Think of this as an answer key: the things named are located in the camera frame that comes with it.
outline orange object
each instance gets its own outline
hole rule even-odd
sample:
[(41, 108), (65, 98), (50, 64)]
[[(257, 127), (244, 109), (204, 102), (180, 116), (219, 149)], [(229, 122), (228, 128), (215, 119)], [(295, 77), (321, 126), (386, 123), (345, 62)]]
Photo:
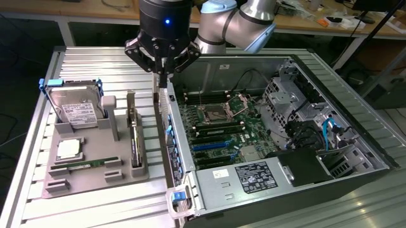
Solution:
[(317, 22), (321, 26), (324, 26), (324, 27), (328, 26), (328, 22), (327, 22), (323, 18), (320, 18), (319, 20), (316, 20), (316, 22)]

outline green circuit board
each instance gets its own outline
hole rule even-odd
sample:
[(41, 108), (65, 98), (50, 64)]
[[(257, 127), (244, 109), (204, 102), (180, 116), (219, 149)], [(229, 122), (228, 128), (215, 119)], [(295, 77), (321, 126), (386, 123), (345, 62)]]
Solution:
[[(248, 101), (245, 102), (247, 108), (244, 109), (244, 103), (236, 97), (237, 95), (231, 95), (233, 99), (229, 100), (228, 106), (225, 103), (188, 105), (183, 101), (178, 102), (189, 151), (199, 170), (263, 159), (269, 152), (276, 150), (259, 113), (255, 110), (255, 105)], [(243, 125), (221, 127), (221, 124), (240, 124), (241, 122)], [(197, 131), (195, 128), (204, 128), (207, 126), (213, 127), (213, 130), (207, 135), (201, 135), (204, 133), (204, 130), (201, 130), (199, 131), (200, 134), (196, 135)], [(196, 140), (209, 140), (209, 142), (196, 143)], [(195, 146), (223, 142), (228, 143), (224, 148), (201, 151), (193, 150)]]

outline hard drive label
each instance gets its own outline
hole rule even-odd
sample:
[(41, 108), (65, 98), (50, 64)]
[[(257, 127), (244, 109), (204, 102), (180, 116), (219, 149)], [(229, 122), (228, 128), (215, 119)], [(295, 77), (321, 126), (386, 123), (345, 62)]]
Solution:
[(249, 165), (235, 167), (240, 179), (243, 191), (247, 194), (277, 187), (267, 163), (259, 162)]
[(93, 124), (97, 122), (92, 103), (65, 104), (62, 111), (70, 125)]

